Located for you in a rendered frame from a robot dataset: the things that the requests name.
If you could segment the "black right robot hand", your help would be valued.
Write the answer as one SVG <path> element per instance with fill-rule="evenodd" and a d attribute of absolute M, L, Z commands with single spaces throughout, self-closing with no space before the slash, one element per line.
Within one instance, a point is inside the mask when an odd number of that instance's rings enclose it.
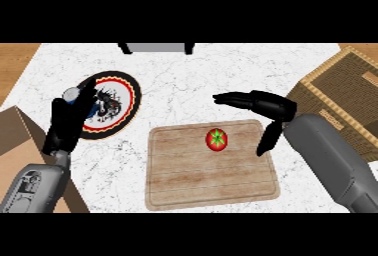
<path fill-rule="evenodd" d="M 253 90 L 250 93 L 228 92 L 213 96 L 215 103 L 247 109 L 272 119 L 268 125 L 256 154 L 262 156 L 275 148 L 282 134 L 282 125 L 291 122 L 297 113 L 297 103 L 288 98 L 263 91 Z"/>

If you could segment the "brown wicker basket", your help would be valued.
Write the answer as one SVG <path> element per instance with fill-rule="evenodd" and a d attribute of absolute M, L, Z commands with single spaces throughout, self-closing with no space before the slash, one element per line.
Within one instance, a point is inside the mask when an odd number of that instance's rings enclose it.
<path fill-rule="evenodd" d="M 378 62 L 347 46 L 302 78 L 287 98 L 324 117 L 367 162 L 378 161 Z"/>

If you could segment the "grey appliance with black legs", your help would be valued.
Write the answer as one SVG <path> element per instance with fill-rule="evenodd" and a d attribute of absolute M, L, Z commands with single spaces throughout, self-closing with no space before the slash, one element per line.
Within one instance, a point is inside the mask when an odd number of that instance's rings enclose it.
<path fill-rule="evenodd" d="M 119 47 L 124 54 L 135 52 L 184 52 L 191 55 L 194 52 L 194 43 L 120 43 Z"/>

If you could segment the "wooden cutting board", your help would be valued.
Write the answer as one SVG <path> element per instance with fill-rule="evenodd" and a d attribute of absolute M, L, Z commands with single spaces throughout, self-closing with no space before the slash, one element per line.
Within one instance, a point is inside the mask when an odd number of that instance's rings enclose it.
<path fill-rule="evenodd" d="M 228 147 L 216 152 L 207 133 L 220 128 Z M 272 200 L 280 183 L 272 157 L 257 156 L 259 121 L 157 127 L 148 141 L 147 208 L 155 211 Z"/>

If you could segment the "red tomato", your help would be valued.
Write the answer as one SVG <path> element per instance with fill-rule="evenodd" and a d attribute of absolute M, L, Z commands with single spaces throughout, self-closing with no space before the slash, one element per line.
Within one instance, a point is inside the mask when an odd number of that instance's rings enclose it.
<path fill-rule="evenodd" d="M 209 148 L 219 152 L 228 147 L 228 134 L 220 128 L 215 128 L 209 131 L 206 142 Z"/>

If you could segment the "round patterned plate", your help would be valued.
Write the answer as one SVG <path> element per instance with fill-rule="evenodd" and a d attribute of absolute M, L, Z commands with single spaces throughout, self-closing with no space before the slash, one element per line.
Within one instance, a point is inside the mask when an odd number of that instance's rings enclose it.
<path fill-rule="evenodd" d="M 122 71 L 92 75 L 76 87 L 65 90 L 62 98 L 73 104 L 88 82 L 96 80 L 96 102 L 83 125 L 82 138 L 99 140 L 116 135 L 136 116 L 142 89 L 136 79 Z"/>

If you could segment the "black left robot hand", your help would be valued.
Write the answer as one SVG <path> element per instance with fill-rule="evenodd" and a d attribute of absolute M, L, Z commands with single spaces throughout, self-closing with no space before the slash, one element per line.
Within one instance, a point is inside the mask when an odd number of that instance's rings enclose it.
<path fill-rule="evenodd" d="M 96 80 L 92 79 L 73 104 L 64 98 L 55 98 L 52 101 L 51 128 L 42 150 L 46 155 L 60 150 L 68 153 L 74 151 L 85 121 L 98 100 L 95 86 Z"/>

